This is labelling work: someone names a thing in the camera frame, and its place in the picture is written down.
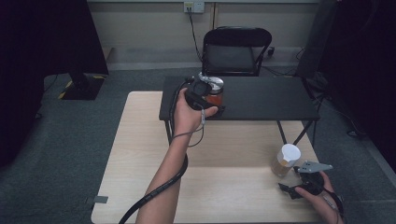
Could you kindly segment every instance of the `black table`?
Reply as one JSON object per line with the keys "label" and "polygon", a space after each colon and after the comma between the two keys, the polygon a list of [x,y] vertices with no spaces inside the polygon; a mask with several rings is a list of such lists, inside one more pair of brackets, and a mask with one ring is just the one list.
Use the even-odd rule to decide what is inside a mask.
{"label": "black table", "polygon": [[[221,77],[224,81],[221,116],[213,120],[276,120],[284,144],[287,143],[281,120],[306,120],[302,132],[293,142],[296,145],[313,121],[319,119],[311,99],[297,77]],[[165,122],[171,140],[169,109],[183,77],[167,77],[163,84],[160,120]]]}

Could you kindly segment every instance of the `forearm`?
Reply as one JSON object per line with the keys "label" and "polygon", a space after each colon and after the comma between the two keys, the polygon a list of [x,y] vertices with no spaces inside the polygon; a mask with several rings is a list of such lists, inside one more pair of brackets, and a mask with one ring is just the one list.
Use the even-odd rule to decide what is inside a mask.
{"label": "forearm", "polygon": [[[190,135],[182,135],[172,141],[160,168],[148,186],[146,194],[177,174],[185,159],[190,138]],[[180,180],[140,208],[136,223],[173,223],[179,190]]]}

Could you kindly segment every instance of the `fingers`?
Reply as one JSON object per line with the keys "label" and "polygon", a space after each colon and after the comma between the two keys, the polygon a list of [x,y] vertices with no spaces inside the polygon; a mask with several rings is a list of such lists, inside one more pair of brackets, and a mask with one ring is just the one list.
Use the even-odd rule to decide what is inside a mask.
{"label": "fingers", "polygon": [[330,178],[323,171],[320,171],[319,173],[323,177],[324,188],[327,189],[330,192],[334,192],[334,190],[332,189],[332,183],[330,182]]}
{"label": "fingers", "polygon": [[300,187],[295,188],[296,192],[299,193],[301,196],[306,198],[309,202],[314,203],[315,200],[317,200],[317,196],[311,194],[310,192],[306,191],[305,189],[302,189]]}
{"label": "fingers", "polygon": [[208,109],[205,110],[205,118],[215,115],[218,112],[218,110],[219,109],[217,106],[209,107]]}
{"label": "fingers", "polygon": [[187,90],[187,88],[183,88],[180,90],[180,92],[178,93],[178,100],[186,98],[186,96],[185,96],[186,90]]}

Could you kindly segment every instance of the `human arm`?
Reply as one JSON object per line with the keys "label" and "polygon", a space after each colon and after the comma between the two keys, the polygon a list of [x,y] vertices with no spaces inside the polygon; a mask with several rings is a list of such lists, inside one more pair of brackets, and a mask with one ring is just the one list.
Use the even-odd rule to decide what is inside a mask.
{"label": "human arm", "polygon": [[[186,156],[192,132],[201,124],[202,111],[193,110],[188,106],[184,97],[185,91],[186,89],[180,91],[175,110],[174,136],[177,137],[173,139],[169,146],[163,162],[148,186],[146,194],[167,182],[180,170]],[[216,107],[210,107],[205,110],[205,116],[212,116],[217,110]],[[141,207],[137,214],[136,223],[173,223],[179,190],[180,180]]]}
{"label": "human arm", "polygon": [[[332,188],[332,183],[330,182],[330,178],[322,171],[320,171],[321,176],[324,180],[324,188],[329,192],[334,192]],[[306,191],[305,189],[297,187],[296,192],[301,196],[306,198],[309,202],[312,203],[315,210],[317,210],[318,214],[329,224],[343,224],[344,220],[341,218],[338,208],[336,207],[335,201],[332,197],[325,191],[320,193],[319,195],[313,195]],[[336,209],[333,209],[329,203],[335,206]]]}

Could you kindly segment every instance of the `white lid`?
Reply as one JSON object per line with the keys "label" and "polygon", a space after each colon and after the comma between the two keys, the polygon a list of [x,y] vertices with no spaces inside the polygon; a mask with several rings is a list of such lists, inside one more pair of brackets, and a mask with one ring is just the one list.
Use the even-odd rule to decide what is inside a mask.
{"label": "white lid", "polygon": [[293,144],[286,144],[277,153],[277,160],[283,166],[291,167],[301,157],[301,151]]}

